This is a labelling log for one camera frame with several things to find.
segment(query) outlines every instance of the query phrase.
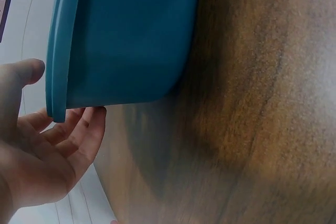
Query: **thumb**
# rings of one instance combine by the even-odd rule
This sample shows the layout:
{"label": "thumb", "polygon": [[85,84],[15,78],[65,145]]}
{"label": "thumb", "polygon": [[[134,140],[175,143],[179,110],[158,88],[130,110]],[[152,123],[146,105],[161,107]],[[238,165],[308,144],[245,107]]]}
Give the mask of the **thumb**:
{"label": "thumb", "polygon": [[7,68],[7,74],[17,78],[18,84],[23,88],[25,85],[34,84],[41,79],[45,65],[43,61],[37,59],[29,59],[19,61],[17,63],[5,64],[4,68]]}
{"label": "thumb", "polygon": [[0,138],[11,138],[16,130],[22,88],[43,75],[43,61],[30,59],[0,66]]}

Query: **container rim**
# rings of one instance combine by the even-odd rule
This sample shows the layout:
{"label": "container rim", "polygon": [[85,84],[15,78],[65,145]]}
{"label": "container rim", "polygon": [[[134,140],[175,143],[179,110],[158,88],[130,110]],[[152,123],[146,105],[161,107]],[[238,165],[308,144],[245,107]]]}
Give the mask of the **container rim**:
{"label": "container rim", "polygon": [[64,122],[72,33],[78,0],[55,0],[46,63],[46,104],[54,122]]}

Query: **wood grain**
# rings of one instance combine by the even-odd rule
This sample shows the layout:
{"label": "wood grain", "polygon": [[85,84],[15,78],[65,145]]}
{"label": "wood grain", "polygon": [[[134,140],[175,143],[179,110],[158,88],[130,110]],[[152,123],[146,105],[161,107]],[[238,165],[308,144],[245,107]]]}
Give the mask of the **wood grain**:
{"label": "wood grain", "polygon": [[161,101],[108,108],[121,224],[336,223],[336,0],[199,0]]}

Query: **teal plastic container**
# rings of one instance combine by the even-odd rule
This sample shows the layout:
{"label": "teal plastic container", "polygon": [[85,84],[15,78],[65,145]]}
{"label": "teal plastic container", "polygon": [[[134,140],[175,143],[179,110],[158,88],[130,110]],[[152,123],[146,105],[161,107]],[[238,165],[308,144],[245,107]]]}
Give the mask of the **teal plastic container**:
{"label": "teal plastic container", "polygon": [[48,115],[149,102],[179,79],[197,0],[55,0],[46,66]]}

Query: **skin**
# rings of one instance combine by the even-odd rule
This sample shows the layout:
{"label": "skin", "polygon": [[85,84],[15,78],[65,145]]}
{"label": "skin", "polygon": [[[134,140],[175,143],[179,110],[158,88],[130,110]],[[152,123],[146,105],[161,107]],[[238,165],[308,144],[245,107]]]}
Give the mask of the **skin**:
{"label": "skin", "polygon": [[25,60],[0,66],[0,223],[21,207],[64,198],[92,164],[105,132],[105,108],[68,110],[65,123],[45,109],[18,117],[22,88],[45,65]]}

